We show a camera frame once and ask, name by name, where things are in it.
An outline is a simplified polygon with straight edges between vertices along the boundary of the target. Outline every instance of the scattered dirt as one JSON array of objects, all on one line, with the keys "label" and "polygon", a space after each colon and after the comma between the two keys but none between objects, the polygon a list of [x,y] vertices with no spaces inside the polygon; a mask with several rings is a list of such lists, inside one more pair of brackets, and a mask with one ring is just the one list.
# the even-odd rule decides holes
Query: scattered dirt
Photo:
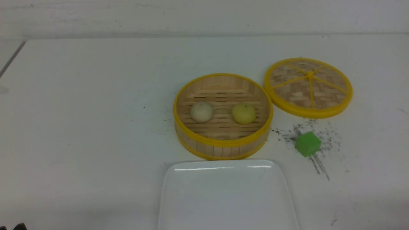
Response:
[{"label": "scattered dirt", "polygon": [[312,131],[321,141],[321,155],[325,158],[331,152],[339,152],[341,149],[341,136],[331,122],[317,119],[304,119],[293,125],[292,130],[272,129],[278,137],[278,141],[284,141],[288,147],[295,148],[295,142],[300,134]]}]

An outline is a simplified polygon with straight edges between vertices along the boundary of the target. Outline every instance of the black object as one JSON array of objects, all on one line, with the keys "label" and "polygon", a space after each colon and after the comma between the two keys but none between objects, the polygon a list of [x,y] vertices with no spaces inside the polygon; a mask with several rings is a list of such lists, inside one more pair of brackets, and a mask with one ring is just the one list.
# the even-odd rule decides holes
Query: black object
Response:
[{"label": "black object", "polygon": [[[5,226],[3,226],[3,227],[0,227],[0,230],[7,230],[7,228]],[[27,230],[27,228],[26,228],[25,224],[20,223],[20,224],[16,225],[13,230]]]}]

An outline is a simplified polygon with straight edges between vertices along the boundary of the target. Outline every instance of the lid center knob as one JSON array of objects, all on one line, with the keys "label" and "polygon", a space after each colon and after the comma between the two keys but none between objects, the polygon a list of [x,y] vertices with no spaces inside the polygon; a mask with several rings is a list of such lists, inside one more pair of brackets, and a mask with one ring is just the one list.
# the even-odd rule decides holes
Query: lid center knob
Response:
[{"label": "lid center knob", "polygon": [[308,71],[307,78],[313,79],[314,78],[314,72],[313,71]]}]

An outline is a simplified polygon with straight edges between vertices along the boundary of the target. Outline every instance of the white wall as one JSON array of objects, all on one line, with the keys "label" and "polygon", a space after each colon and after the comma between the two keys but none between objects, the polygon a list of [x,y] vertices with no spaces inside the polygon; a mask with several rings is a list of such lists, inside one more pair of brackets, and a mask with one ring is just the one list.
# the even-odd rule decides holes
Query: white wall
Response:
[{"label": "white wall", "polygon": [[409,0],[1,0],[0,39],[407,33]]}]

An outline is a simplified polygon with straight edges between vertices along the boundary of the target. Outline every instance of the yellow rim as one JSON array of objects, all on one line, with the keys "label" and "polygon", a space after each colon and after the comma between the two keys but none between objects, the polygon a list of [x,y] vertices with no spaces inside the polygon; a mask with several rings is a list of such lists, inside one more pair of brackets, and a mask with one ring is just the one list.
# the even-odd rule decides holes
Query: yellow rim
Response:
[{"label": "yellow rim", "polygon": [[267,140],[269,133],[267,134],[267,137],[265,137],[264,141],[259,146],[257,146],[255,149],[251,150],[250,152],[246,153],[245,155],[240,155],[240,156],[235,156],[235,157],[209,156],[209,155],[199,153],[198,151],[192,149],[190,146],[185,144],[183,142],[183,140],[180,138],[179,134],[176,133],[176,135],[178,136],[178,139],[179,139],[180,143],[183,145],[183,147],[187,151],[191,152],[193,155],[196,155],[197,157],[200,157],[202,159],[205,159],[205,160],[241,160],[241,159],[248,158],[249,156],[255,154],[259,149],[261,149],[261,147],[263,147],[265,141]]},{"label": "yellow rim", "polygon": [[[324,67],[328,67],[332,70],[334,70],[337,74],[339,74],[341,76],[341,78],[343,79],[343,81],[346,84],[346,97],[345,99],[338,105],[331,107],[331,108],[326,108],[326,109],[314,109],[314,108],[302,108],[302,107],[298,107],[296,105],[290,104],[288,103],[286,100],[284,100],[283,98],[281,98],[280,96],[278,96],[273,87],[271,86],[270,83],[270,76],[272,74],[272,72],[274,71],[275,68],[277,68],[279,65],[283,65],[287,62],[290,61],[311,61],[311,62],[315,62],[315,63],[319,63],[321,65],[323,65]],[[318,60],[314,60],[314,59],[308,59],[308,58],[292,58],[292,59],[285,59],[282,61],[279,61],[275,64],[273,64],[266,72],[265,76],[264,76],[264,87],[267,91],[267,93],[270,95],[272,102],[279,107],[280,109],[284,110],[285,112],[291,113],[293,115],[299,116],[299,117],[305,117],[305,118],[313,118],[313,119],[317,119],[317,118],[327,118],[327,117],[332,117],[335,116],[339,113],[341,113],[342,111],[344,111],[348,105],[349,102],[352,99],[352,94],[353,94],[353,90],[352,90],[352,85],[349,82],[348,78],[341,72],[339,71],[337,68],[322,62],[322,61],[318,61]],[[311,81],[310,81],[310,92],[312,93],[312,86],[311,86]]]},{"label": "yellow rim", "polygon": [[[266,123],[263,125],[263,127],[261,127],[261,129],[259,129],[258,131],[256,131],[255,133],[252,133],[250,135],[248,135],[247,137],[244,138],[240,138],[240,139],[236,139],[236,140],[215,140],[215,139],[211,139],[211,138],[207,138],[204,136],[201,136],[195,132],[193,132],[192,130],[190,130],[189,128],[187,128],[183,122],[180,120],[179,116],[178,116],[178,99],[180,94],[191,84],[203,79],[203,78],[207,78],[207,77],[213,77],[213,76],[232,76],[232,77],[237,77],[237,78],[241,78],[241,79],[245,79],[247,81],[250,81],[251,83],[253,83],[254,85],[256,85],[259,89],[261,89],[263,91],[263,93],[265,94],[265,96],[267,97],[268,101],[269,101],[269,106],[270,106],[270,115],[268,116],[268,119],[266,121]],[[207,145],[213,145],[213,146],[217,146],[217,147],[234,147],[234,146],[238,146],[238,145],[245,145],[245,144],[249,144],[255,140],[257,140],[260,136],[262,136],[265,131],[267,129],[270,128],[270,124],[271,124],[271,120],[273,119],[273,106],[271,105],[271,99],[267,93],[267,91],[260,86],[259,84],[257,84],[255,81],[240,76],[240,75],[236,75],[236,74],[229,74],[229,73],[215,73],[215,74],[209,74],[209,75],[205,75],[199,78],[196,78],[195,80],[189,82],[188,84],[186,84],[178,93],[178,95],[176,96],[176,99],[173,103],[173,116],[175,117],[175,122],[178,124],[178,126],[180,127],[180,129],[190,138],[201,142],[203,144],[207,144]]]}]

